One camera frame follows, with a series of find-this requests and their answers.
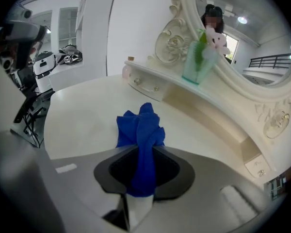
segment white robot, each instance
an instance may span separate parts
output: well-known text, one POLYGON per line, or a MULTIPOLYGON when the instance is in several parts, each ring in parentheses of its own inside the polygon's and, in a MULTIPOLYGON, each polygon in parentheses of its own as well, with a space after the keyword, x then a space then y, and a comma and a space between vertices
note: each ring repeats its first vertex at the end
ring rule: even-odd
POLYGON ((41 93, 52 89, 48 75, 55 66, 55 55, 52 52, 45 51, 37 56, 33 65, 33 72, 41 93))

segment pink flower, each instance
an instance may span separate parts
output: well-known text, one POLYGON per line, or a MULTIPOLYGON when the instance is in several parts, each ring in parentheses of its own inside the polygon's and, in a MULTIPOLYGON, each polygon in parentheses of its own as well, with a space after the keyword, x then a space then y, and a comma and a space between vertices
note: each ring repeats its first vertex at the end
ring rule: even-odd
POLYGON ((216 33, 214 28, 208 25, 206 26, 206 38, 208 46, 202 52, 203 58, 210 59, 214 54, 214 50, 218 51, 221 55, 230 54, 230 50, 225 47, 225 36, 221 33, 216 33))

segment drawer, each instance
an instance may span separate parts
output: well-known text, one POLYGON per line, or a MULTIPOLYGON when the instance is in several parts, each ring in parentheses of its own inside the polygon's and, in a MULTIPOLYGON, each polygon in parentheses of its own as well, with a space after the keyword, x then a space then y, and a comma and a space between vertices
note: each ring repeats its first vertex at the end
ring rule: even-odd
POLYGON ((244 165, 255 178, 260 178, 271 170, 262 154, 244 165))
POLYGON ((168 81, 133 68, 128 81, 133 88, 157 101, 162 101, 169 86, 168 81))

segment ceiling light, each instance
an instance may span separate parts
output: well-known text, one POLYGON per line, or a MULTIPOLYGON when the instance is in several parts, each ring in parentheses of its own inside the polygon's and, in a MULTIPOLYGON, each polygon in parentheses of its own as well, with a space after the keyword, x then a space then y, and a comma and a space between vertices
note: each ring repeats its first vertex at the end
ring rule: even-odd
POLYGON ((238 17, 237 20, 242 24, 246 24, 248 22, 247 19, 244 17, 238 17))

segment blue towel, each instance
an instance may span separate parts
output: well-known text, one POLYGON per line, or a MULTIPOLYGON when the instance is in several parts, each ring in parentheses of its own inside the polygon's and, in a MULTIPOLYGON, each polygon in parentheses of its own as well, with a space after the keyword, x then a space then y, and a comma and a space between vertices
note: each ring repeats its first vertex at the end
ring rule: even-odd
POLYGON ((139 147, 138 165, 127 187, 127 193, 134 197, 148 197, 156 188, 153 146, 164 145, 165 131, 159 126, 160 118, 154 113, 152 104, 145 103, 138 115, 126 111, 116 119, 118 126, 117 148, 137 144, 139 147))

